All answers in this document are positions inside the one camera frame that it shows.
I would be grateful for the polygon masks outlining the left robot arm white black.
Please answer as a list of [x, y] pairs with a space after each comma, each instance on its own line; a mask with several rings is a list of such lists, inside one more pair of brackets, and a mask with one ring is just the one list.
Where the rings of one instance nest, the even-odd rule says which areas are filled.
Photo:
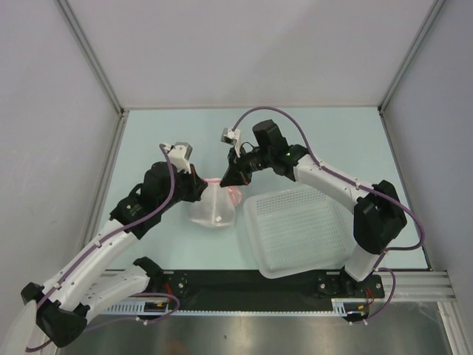
[[193, 165], [178, 169], [173, 163], [153, 164], [73, 260], [48, 281], [26, 284], [21, 298], [35, 302], [35, 324], [48, 343], [59, 348], [71, 344], [99, 313], [136, 294], [163, 298], [176, 311], [180, 301], [166, 289], [162, 268], [148, 257], [136, 259], [106, 282], [98, 278], [160, 223], [163, 213], [180, 202], [197, 202], [207, 186]]

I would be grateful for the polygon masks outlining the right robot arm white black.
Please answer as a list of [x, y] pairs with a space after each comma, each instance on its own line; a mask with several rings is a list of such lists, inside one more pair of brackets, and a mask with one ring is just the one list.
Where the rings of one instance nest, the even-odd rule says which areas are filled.
[[252, 131], [257, 145], [247, 152], [238, 129], [223, 130], [221, 140], [231, 148], [220, 185], [247, 186], [254, 172], [272, 169], [340, 203], [353, 215], [355, 239], [354, 251], [341, 270], [341, 289], [350, 297], [359, 296], [367, 289], [378, 258], [406, 226], [395, 187], [385, 180], [363, 187], [354, 178], [316, 162], [306, 146], [289, 144], [272, 120], [259, 122]]

